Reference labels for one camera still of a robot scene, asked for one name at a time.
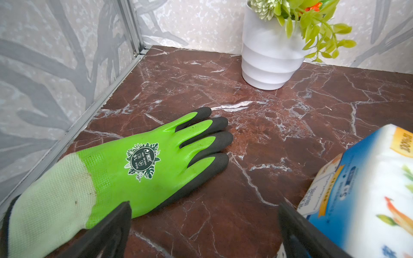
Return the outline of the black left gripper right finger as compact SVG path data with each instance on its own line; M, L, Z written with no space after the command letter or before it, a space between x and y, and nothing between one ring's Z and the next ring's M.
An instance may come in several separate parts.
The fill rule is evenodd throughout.
M350 257L289 203L280 203L278 219L286 258Z

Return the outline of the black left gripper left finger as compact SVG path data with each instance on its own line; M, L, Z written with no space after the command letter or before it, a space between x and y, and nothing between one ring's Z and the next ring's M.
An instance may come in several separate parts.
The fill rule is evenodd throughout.
M122 258L131 227L132 210L123 202L91 230L59 254L60 258Z

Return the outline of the blue floral tissue pack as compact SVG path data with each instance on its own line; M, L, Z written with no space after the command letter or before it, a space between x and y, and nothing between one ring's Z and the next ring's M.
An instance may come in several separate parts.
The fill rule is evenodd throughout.
M349 258L413 255L413 134L388 124L319 170L294 208Z

